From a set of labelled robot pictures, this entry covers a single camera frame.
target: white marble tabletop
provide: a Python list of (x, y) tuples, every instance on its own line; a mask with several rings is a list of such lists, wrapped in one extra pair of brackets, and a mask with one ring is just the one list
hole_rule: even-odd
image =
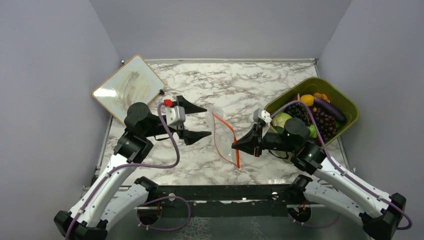
[[(279, 95), (317, 72), (312, 62), (222, 62), (222, 63), (164, 63), (151, 67), (166, 83), (165, 96), (157, 96), (150, 110), (157, 115), (158, 103), (177, 95), (207, 108), (222, 108), (225, 120), (232, 125), (237, 139), (251, 128), (253, 111), (265, 107)], [(210, 131), (206, 113), (186, 117), (185, 126), (192, 131)], [(113, 118), (101, 160), (101, 171), (113, 154), (113, 149), (124, 133), (125, 126)], [(169, 165), (176, 153), (170, 140), (155, 141), (153, 149), (143, 163)], [(212, 136), (186, 146), (176, 139), (181, 160), (171, 169), (138, 168), (123, 183), (132, 185), (135, 179), (146, 176), (159, 185), (236, 185), (236, 184), (285, 184), (291, 183), (298, 170), (291, 163), (280, 160), (267, 151), (261, 157), (240, 152), (241, 170), (221, 160), (216, 153)], [(330, 154), (345, 167), (338, 141), (329, 146)]]

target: green bin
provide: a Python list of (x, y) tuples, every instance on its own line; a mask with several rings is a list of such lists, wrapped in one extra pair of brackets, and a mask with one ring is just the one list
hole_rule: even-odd
[[(359, 117), (357, 106), (328, 81), (319, 77), (307, 78), (296, 86), (290, 88), (290, 90), (286, 91), (272, 102), (268, 103), (268, 105), (265, 106), (265, 110), (272, 115), (283, 105), (292, 101), (297, 94), (302, 96), (305, 94), (313, 95), (314, 93), (326, 94), (328, 99), (330, 99), (331, 104), (342, 111), (347, 118), (347, 122), (341, 124), (341, 126), (337, 129), (337, 135), (325, 143), (325, 145), (328, 146), (332, 141), (342, 135), (346, 129), (352, 126)], [(274, 133), (277, 132), (272, 126), (269, 130)], [(279, 152), (279, 155), (281, 157), (285, 157), (286, 154), (284, 152)]]

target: whiteboard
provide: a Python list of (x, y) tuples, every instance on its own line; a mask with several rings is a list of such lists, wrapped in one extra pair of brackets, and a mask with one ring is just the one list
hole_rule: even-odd
[(164, 81), (140, 55), (135, 55), (98, 86), (92, 96), (124, 123), (133, 103), (149, 104), (164, 87)]

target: red connector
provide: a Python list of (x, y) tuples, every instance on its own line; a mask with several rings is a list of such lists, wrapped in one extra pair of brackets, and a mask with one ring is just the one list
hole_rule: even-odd
[(163, 100), (163, 103), (165, 104), (166, 107), (172, 107), (172, 101), (170, 99), (165, 99)]

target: purple eggplant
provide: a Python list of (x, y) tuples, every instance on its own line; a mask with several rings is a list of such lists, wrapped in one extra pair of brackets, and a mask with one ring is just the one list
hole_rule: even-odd
[(313, 97), (313, 103), (320, 106), (322, 109), (324, 109), (328, 114), (332, 115), (340, 123), (343, 124), (343, 123), (347, 122), (347, 118), (343, 114), (343, 112), (340, 111), (333, 104), (327, 102), (326, 100), (323, 100), (319, 97), (314, 96)]

